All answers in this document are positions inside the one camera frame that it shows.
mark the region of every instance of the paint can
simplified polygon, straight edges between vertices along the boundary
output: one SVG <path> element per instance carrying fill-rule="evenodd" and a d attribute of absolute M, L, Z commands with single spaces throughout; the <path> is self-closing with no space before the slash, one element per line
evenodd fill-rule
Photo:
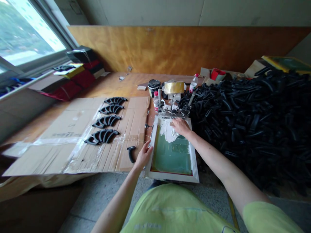
<path fill-rule="evenodd" d="M 158 91 L 158 89 L 160 88 L 160 85 L 161 85 L 161 82 L 159 80 L 151 79 L 149 81 L 148 88 L 149 88 L 149 94 L 151 98 L 154 97 L 154 92 Z"/>

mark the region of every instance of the hand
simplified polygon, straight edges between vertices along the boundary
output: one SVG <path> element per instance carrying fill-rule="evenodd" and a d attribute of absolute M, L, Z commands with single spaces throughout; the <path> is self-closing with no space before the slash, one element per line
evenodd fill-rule
<path fill-rule="evenodd" d="M 143 145 L 134 164 L 134 167 L 138 168 L 140 171 L 144 168 L 144 166 L 147 165 L 150 154 L 153 150 L 153 147 L 148 148 L 148 144 L 150 143 L 150 141 L 151 140 L 146 141 L 146 143 Z"/>
<path fill-rule="evenodd" d="M 181 118 L 175 118 L 172 122 L 174 130 L 186 138 L 186 135 L 191 131 L 188 123 Z"/>

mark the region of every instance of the window frame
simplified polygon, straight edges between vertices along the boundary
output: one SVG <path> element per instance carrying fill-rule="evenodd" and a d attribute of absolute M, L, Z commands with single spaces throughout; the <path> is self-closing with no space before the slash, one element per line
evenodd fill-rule
<path fill-rule="evenodd" d="M 17 66 L 14 66 L 0 56 L 0 66 L 6 70 L 0 73 L 0 83 L 10 77 L 36 77 L 52 67 L 69 61 L 70 59 L 67 57 L 66 51 L 71 51 L 77 47 L 45 2 L 41 0 L 28 0 L 28 2 L 35 8 L 66 49 Z"/>

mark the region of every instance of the yellow-green t-shirt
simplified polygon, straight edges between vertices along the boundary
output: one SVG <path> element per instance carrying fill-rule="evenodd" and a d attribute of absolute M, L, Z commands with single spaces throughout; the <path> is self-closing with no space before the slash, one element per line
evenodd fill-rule
<path fill-rule="evenodd" d="M 252 232 L 303 232 L 279 207 L 253 202 L 243 210 Z M 163 184 L 142 195 L 121 232 L 239 232 L 190 190 Z"/>

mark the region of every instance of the wrist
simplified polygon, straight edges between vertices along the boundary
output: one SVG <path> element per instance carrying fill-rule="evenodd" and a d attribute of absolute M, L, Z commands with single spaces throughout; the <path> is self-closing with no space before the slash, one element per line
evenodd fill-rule
<path fill-rule="evenodd" d="M 135 163 L 131 171 L 140 173 L 143 170 L 143 168 L 144 166 L 141 166 L 140 164 Z"/>
<path fill-rule="evenodd" d="M 185 133 L 184 137 L 189 141 L 193 133 L 194 132 L 192 130 L 189 130 L 188 132 Z"/>

